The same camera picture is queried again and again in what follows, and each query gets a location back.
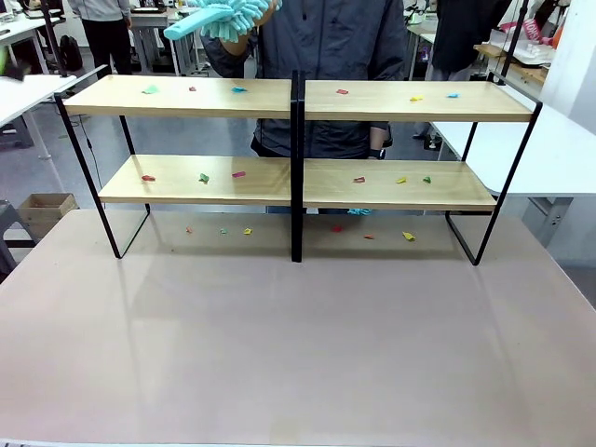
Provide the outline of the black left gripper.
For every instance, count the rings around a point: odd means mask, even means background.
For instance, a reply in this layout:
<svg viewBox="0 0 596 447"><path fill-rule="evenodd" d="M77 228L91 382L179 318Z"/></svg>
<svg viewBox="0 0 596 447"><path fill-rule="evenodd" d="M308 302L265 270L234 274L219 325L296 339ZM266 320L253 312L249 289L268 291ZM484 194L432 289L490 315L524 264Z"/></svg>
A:
<svg viewBox="0 0 596 447"><path fill-rule="evenodd" d="M22 82L31 72L31 66L26 61L13 62L4 47L0 49L0 76Z"/></svg>

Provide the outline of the person right hand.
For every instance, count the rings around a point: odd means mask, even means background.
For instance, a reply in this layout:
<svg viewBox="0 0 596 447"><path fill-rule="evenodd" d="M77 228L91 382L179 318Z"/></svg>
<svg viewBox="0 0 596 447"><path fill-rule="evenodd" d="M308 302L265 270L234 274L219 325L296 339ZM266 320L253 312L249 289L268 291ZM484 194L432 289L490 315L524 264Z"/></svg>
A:
<svg viewBox="0 0 596 447"><path fill-rule="evenodd" d="M249 1L245 8L251 8L251 16L247 18L247 23L237 32L236 41L220 39L224 49L233 56L242 56L246 52L252 32L265 25L282 6L283 2L277 0Z"/></svg>

